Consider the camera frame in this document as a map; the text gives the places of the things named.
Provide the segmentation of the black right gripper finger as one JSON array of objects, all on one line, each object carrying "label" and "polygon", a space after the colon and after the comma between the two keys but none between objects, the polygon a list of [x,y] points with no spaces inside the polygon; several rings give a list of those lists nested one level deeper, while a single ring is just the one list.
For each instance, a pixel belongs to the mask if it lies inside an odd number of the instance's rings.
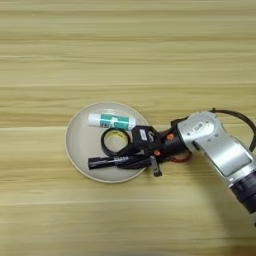
[{"label": "black right gripper finger", "polygon": [[134,144],[134,143],[131,143],[131,144],[128,144],[122,150],[120,150],[117,153],[117,155],[119,157],[144,155],[149,149],[150,149],[150,146],[148,144]]},{"label": "black right gripper finger", "polygon": [[151,161],[148,158],[143,159],[129,159],[117,165],[121,169],[142,169],[151,165]]}]

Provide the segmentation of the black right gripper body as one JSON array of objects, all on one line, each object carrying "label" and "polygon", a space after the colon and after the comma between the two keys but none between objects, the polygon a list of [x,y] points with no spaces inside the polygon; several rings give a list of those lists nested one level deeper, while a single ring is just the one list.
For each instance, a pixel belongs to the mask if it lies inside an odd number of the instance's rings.
[{"label": "black right gripper body", "polygon": [[160,177],[162,172],[160,164],[171,161],[174,163],[183,163],[188,160],[188,157],[178,158],[178,155],[188,153],[187,147],[180,138],[178,124],[184,121],[184,118],[176,119],[170,122],[170,128],[159,132],[158,138],[160,145],[155,147],[150,156],[153,175]]}]

